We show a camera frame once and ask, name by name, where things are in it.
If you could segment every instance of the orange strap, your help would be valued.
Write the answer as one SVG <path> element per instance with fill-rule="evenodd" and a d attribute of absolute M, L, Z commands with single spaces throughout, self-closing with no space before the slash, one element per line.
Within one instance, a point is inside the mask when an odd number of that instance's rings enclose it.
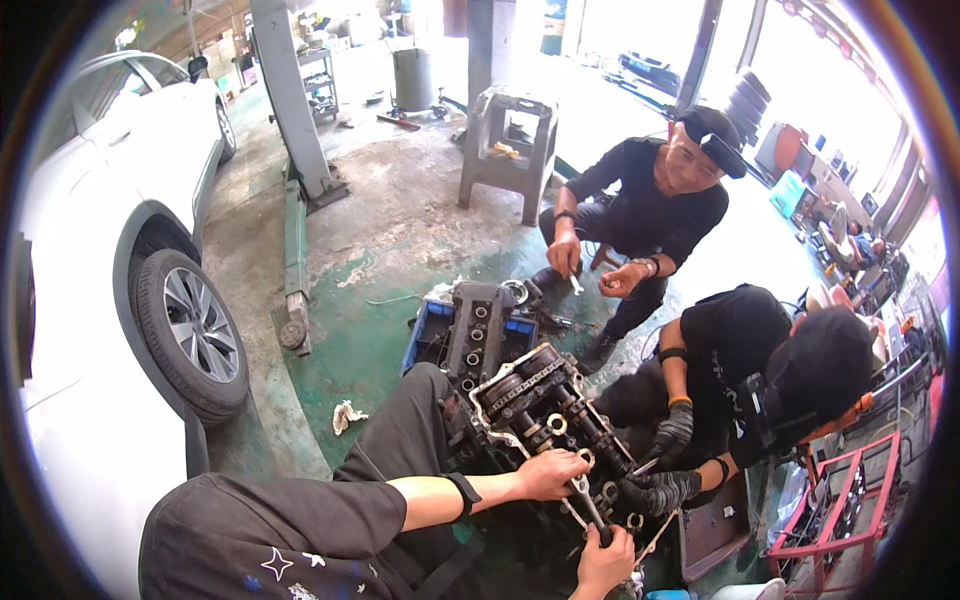
<path fill-rule="evenodd" d="M 673 396 L 670 398 L 670 401 L 666 403 L 666 407 L 673 408 L 673 405 L 677 402 L 689 402 L 691 405 L 693 404 L 693 400 L 691 400 L 689 396 Z"/>

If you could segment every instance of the glove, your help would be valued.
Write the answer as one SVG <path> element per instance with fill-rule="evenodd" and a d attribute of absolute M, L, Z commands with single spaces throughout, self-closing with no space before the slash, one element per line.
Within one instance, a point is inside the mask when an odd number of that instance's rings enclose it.
<path fill-rule="evenodd" d="M 666 515 L 700 493 L 703 478 L 694 470 L 670 470 L 620 480 L 620 492 L 641 515 Z"/>
<path fill-rule="evenodd" d="M 670 417 L 657 426 L 654 445 L 641 465 L 666 456 L 674 459 L 680 456 L 693 436 L 693 404 L 686 401 L 675 402 L 670 407 Z"/>

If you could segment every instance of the plastic stool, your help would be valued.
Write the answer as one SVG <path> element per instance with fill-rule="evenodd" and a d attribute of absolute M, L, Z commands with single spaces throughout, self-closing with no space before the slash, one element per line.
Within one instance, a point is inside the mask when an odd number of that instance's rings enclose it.
<path fill-rule="evenodd" d="M 511 125 L 508 110 L 540 118 L 532 143 L 508 136 Z M 492 154 L 497 143 L 513 148 L 516 156 Z M 470 110 L 458 206 L 469 208 L 475 183 L 509 189 L 523 194 L 523 225 L 535 226 L 543 190 L 553 174 L 556 143 L 556 100 L 537 98 L 532 93 L 511 93 L 500 85 L 487 88 L 477 96 Z"/>

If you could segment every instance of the blue plastic crate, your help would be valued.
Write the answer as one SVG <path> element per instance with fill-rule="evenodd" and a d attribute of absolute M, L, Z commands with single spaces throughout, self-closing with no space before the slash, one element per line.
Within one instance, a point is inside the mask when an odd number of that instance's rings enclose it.
<path fill-rule="evenodd" d="M 407 351 L 403 355 L 400 376 L 413 367 L 414 363 L 428 362 L 440 366 L 446 358 L 449 328 L 453 325 L 455 316 L 456 309 L 453 304 L 433 300 L 423 303 L 410 335 Z M 523 350 L 522 354 L 525 354 L 537 344 L 537 324 L 529 319 L 511 317 L 504 323 L 503 332 L 508 336 L 504 351 L 509 350 L 510 345 L 519 345 Z"/>

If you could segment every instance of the wooden stool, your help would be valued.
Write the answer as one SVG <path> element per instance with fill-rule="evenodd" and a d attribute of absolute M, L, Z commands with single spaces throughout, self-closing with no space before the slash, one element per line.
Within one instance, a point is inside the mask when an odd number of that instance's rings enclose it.
<path fill-rule="evenodd" d="M 599 267 L 605 262 L 612 264 L 617 269 L 623 266 L 622 262 L 620 262 L 616 258 L 613 258 L 609 254 L 607 254 L 607 251 L 610 251 L 610 250 L 612 250 L 612 246 L 610 244 L 600 245 L 600 248 L 597 250 L 597 254 L 593 257 L 593 261 L 590 263 L 591 271 L 596 271 L 597 267 Z"/>

